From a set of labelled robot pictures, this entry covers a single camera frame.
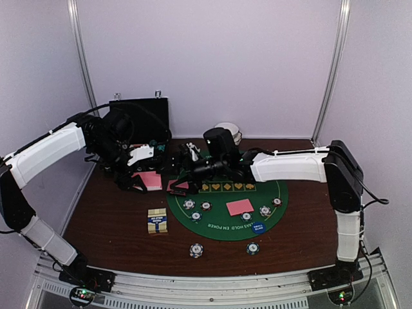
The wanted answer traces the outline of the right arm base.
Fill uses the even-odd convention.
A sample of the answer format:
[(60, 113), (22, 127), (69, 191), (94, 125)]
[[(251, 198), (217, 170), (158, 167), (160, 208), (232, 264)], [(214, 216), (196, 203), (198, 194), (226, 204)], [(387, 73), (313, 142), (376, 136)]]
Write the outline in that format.
[(350, 270), (349, 268), (340, 268), (332, 266), (318, 270), (312, 270), (308, 273), (308, 280), (312, 291), (335, 288), (336, 286), (348, 285), (353, 281), (362, 279), (361, 270)]

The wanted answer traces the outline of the green blue chip bottom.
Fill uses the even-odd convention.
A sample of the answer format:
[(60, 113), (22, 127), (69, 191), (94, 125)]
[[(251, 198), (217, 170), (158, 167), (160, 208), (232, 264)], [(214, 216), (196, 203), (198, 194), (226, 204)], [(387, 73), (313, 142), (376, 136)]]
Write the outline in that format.
[(250, 222), (252, 221), (252, 214), (249, 212), (244, 212), (241, 214), (240, 218), (243, 222)]

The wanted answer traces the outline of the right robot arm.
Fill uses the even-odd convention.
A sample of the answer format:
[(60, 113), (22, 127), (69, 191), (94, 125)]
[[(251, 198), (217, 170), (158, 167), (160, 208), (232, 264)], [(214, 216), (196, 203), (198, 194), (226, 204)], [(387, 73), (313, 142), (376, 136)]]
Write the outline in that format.
[(300, 151), (252, 148), (240, 153), (228, 129), (212, 128), (203, 138), (209, 157), (203, 157), (194, 144), (186, 143), (168, 161), (171, 174), (185, 174), (188, 193), (198, 192), (203, 181), (220, 176), (239, 183), (327, 183), (338, 235), (337, 258), (330, 267), (330, 279), (341, 285), (354, 275), (361, 240), (363, 172), (344, 142), (334, 140), (327, 147)]

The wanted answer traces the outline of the red-backed card deck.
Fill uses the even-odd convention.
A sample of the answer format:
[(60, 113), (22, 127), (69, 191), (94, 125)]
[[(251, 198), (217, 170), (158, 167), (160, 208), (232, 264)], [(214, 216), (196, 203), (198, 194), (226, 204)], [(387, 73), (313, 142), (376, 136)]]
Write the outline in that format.
[(162, 177), (155, 171), (135, 173), (133, 178), (137, 178), (138, 176), (141, 177), (148, 191), (162, 190)]

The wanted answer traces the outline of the red card bottom player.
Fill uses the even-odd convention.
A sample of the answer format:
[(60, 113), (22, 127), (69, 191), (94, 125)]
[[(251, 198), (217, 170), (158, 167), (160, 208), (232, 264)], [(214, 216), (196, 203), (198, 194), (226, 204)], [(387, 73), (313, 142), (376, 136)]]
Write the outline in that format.
[(237, 216), (245, 212), (254, 212), (254, 208), (249, 199), (231, 201), (226, 203), (230, 216)]

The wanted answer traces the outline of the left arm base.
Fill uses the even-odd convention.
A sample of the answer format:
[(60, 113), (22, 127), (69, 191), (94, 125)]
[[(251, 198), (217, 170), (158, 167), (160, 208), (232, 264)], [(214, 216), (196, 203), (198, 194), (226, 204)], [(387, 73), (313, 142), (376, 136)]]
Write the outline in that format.
[(110, 292), (115, 282), (115, 277), (114, 272), (90, 267), (86, 269), (86, 275), (82, 278), (80, 276), (71, 276), (65, 270), (59, 274), (60, 281), (83, 286), (94, 292)]

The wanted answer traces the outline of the blue tan ten chip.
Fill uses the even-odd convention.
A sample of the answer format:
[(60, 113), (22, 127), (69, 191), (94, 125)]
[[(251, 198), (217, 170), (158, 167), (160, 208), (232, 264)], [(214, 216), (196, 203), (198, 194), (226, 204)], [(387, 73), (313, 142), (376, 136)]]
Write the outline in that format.
[(196, 206), (196, 202), (192, 199), (188, 199), (183, 202), (183, 207), (185, 210), (191, 210), (195, 208), (195, 206)]

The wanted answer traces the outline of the red black all-in triangle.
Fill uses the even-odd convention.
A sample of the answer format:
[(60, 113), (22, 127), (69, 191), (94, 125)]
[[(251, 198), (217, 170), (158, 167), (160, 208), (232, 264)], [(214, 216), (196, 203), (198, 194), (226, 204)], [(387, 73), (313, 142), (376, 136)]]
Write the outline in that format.
[(185, 191), (179, 191), (179, 190), (171, 190), (169, 191), (169, 194), (175, 195), (175, 196), (186, 196), (187, 195)]

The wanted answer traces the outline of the brown black chip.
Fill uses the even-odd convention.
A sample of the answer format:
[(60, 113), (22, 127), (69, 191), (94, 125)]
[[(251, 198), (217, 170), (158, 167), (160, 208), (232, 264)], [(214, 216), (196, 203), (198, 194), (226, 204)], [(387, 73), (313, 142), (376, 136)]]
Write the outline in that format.
[(200, 205), (202, 211), (210, 211), (212, 209), (212, 204), (208, 201), (204, 201)]
[(281, 207), (283, 204), (283, 201), (281, 198), (272, 198), (272, 205), (274, 207)]

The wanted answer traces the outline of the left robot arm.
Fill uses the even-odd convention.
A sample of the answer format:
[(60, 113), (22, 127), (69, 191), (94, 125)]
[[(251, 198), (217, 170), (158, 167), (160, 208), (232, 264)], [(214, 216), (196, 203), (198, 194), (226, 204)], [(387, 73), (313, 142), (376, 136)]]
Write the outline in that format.
[(1, 215), (10, 232), (17, 232), (51, 256), (79, 286), (88, 285), (92, 271), (87, 259), (36, 214), (22, 193), (30, 180), (60, 159), (85, 149), (116, 173), (119, 188), (147, 192), (135, 165), (153, 157), (149, 145), (133, 148), (131, 119), (113, 109), (104, 117), (79, 113), (54, 130), (1, 159)]

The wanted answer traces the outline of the blue small blind button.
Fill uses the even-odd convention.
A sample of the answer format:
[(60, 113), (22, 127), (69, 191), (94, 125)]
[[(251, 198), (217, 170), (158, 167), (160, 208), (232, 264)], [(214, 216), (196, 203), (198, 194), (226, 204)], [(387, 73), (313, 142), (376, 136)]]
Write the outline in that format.
[(252, 231), (255, 234), (264, 234), (267, 231), (267, 227), (263, 222), (254, 222), (252, 224)]

